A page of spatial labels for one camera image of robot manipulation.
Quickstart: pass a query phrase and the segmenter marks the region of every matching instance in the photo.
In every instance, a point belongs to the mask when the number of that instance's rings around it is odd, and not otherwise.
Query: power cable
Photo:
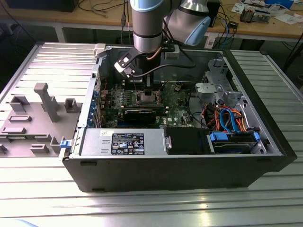
[[[85,0],[81,0],[79,3],[78,3],[78,7],[81,9],[81,10],[84,10],[84,11],[87,11],[87,12],[98,12],[98,11],[104,11],[104,10],[107,10],[107,9],[111,9],[111,8],[114,8],[114,7],[117,7],[117,6],[122,6],[123,3],[121,4],[117,4],[117,5],[114,5],[114,6],[111,6],[111,7],[108,7],[108,8],[104,8],[104,9],[96,9],[96,10],[91,10],[91,9],[85,9],[81,6],[81,3],[83,3]]]

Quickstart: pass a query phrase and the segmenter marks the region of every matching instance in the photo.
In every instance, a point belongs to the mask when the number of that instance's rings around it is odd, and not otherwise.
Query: table leg
[[[65,35],[64,35],[64,32],[63,32],[63,27],[60,26],[60,25],[56,25],[56,26],[54,26],[54,28],[56,30],[56,34],[57,34],[57,37],[58,37],[58,42],[66,43]]]
[[[1,24],[0,23],[0,27],[4,29],[4,32],[6,32],[8,35],[12,35],[13,31],[10,28],[9,24]]]
[[[205,43],[204,48],[206,49],[212,49],[214,45],[214,41],[216,37],[218,37],[219,33],[218,32],[207,32],[205,36],[207,36],[207,40]]]

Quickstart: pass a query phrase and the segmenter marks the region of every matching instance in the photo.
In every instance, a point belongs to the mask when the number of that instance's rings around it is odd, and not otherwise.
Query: black cable
[[[292,51],[291,49],[289,49],[288,46],[286,46],[286,43],[284,43],[284,42],[281,42],[281,43],[283,44],[283,46],[284,46],[286,49],[288,49],[289,51]]]
[[[288,44],[287,42],[283,42],[283,43],[286,44],[287,46],[290,46],[290,47],[294,48],[294,46]]]
[[[221,12],[218,12],[218,13],[224,15],[225,19],[224,19],[223,17],[219,16],[219,15],[217,15],[217,17],[218,17],[219,19],[225,20],[226,24],[229,24],[230,20],[229,20],[228,16],[225,14],[225,11],[223,11],[223,12],[224,12],[224,13],[221,13]],[[223,33],[222,33],[222,35],[221,35],[219,41],[216,41],[216,40],[215,40],[216,44],[214,45],[214,48],[217,46],[217,44],[219,44],[219,45],[222,44],[222,43],[221,43],[221,39],[223,38],[223,35],[225,34],[225,31],[227,30],[226,25],[222,25],[222,26],[224,27],[224,31],[223,31]]]
[[[167,38],[168,39],[170,39],[172,42],[175,42],[175,40],[174,40],[174,37],[172,36],[172,34],[171,34],[171,32],[170,32],[170,30],[169,30],[169,28],[168,28],[168,26],[167,26],[167,24],[166,24],[166,22],[165,22],[165,20],[163,20],[163,23],[164,23],[164,26],[166,27],[166,29],[167,29],[167,31],[168,31],[168,33],[169,33],[169,35],[170,35],[170,37],[171,38],[169,38],[168,36],[167,36]],[[148,72],[146,72],[146,73],[143,73],[143,74],[140,74],[140,75],[133,75],[133,77],[134,78],[139,78],[139,77],[144,77],[144,76],[146,76],[146,75],[148,75],[148,74],[150,74],[151,72],[154,72],[154,71],[156,71],[156,70],[158,70],[158,69],[161,69],[161,68],[164,68],[164,67],[177,67],[177,68],[184,68],[184,69],[192,69],[192,68],[194,68],[194,67],[196,67],[196,63],[194,62],[194,60],[179,46],[179,49],[180,49],[180,51],[193,63],[192,65],[178,65],[178,64],[165,64],[165,65],[160,65],[160,66],[158,66],[158,67],[156,67],[156,68],[153,68],[152,70],[149,70]]]
[[[26,29],[24,29],[24,27],[6,10],[6,8],[4,7],[2,1],[0,0],[0,4],[2,6],[2,8],[4,9],[4,11],[7,13],[7,15],[10,16],[10,18],[12,18],[22,29],[23,31],[25,31],[25,33],[34,41],[34,43],[36,42],[36,39],[34,39],[28,32]]]
[[[195,116],[193,116],[196,112],[195,112],[195,113],[191,113],[190,108],[189,108],[189,101],[190,101],[190,98],[191,98],[191,94],[193,93],[193,92],[192,92],[193,89],[190,90],[189,97],[188,97],[188,101],[187,101],[187,107],[188,107],[189,115],[191,115],[192,118],[193,118],[196,122],[198,122],[200,125],[202,125],[202,123],[201,123]]]
[[[285,64],[284,64],[284,67],[283,67],[284,71],[286,71],[288,69],[289,65],[291,64],[291,62],[290,62],[291,55],[294,52],[294,50],[297,47],[297,45],[299,44],[300,40],[302,39],[302,36],[303,36],[303,32],[302,32],[300,38],[298,39],[297,43],[295,44],[293,50],[289,53],[289,55],[288,55],[288,57],[287,57],[287,59],[285,61]]]
[[[122,16],[121,16],[121,44],[123,44],[123,29],[126,24],[125,4],[126,4],[126,1],[123,0],[123,12],[122,12]]]
[[[128,7],[129,2],[127,2],[127,23],[128,23],[128,39],[129,39],[129,44],[132,44],[132,39],[131,39],[131,29],[129,27],[129,7]]]
[[[294,62],[294,60],[296,59],[296,57],[298,57],[301,53],[301,51],[303,51],[303,43],[301,43],[300,46],[298,46],[298,49],[293,53],[293,55],[288,59],[288,62],[286,64],[286,66],[283,68],[284,71],[286,71],[289,66]]]
[[[16,52],[19,53],[19,54],[21,54],[21,55],[23,55],[23,56],[27,56],[27,54],[28,54],[30,51],[29,51],[27,48],[25,48],[25,47],[23,47],[23,46],[21,46],[21,45],[19,45],[19,44],[17,44],[17,43],[14,43],[14,42],[10,39],[13,35],[7,34],[7,32],[2,28],[1,25],[0,25],[0,29],[1,29],[2,32],[5,34],[5,36],[9,38],[10,44],[11,44],[12,46],[15,46]],[[26,54],[21,53],[20,51],[18,51],[18,49],[17,49],[16,47],[22,48],[22,49],[25,50],[27,53],[26,53]]]
[[[84,11],[87,11],[87,12],[98,12],[98,11],[104,11],[104,10],[107,10],[107,9],[111,9],[111,8],[114,8],[114,7],[117,7],[117,6],[122,6],[124,3],[121,3],[121,4],[117,4],[117,5],[114,5],[114,6],[111,6],[111,7],[108,7],[108,8],[104,8],[104,9],[97,9],[97,10],[89,10],[89,9],[84,9],[81,7],[81,3],[84,2],[85,0],[81,0],[79,3],[78,3],[78,7],[81,9],[81,10],[84,10]]]
[[[176,79],[176,82],[179,82],[179,80],[182,78],[182,77],[190,77],[193,82],[196,82],[196,79],[192,76],[192,75],[189,75],[189,74],[183,74],[181,76],[179,76],[177,79]]]

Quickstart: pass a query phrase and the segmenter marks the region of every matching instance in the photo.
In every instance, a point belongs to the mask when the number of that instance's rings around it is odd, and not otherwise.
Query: blue latch
[[[60,143],[61,148],[71,148],[72,140],[62,140]]]
[[[257,132],[254,133],[254,137],[255,137],[256,141],[260,140],[260,136]]]
[[[210,134],[211,141],[215,140],[228,140],[228,136],[225,132],[213,132]]]

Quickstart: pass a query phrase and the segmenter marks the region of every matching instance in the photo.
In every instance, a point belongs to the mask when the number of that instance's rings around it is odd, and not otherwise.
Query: power supply label
[[[113,133],[112,155],[144,155],[143,133]]]

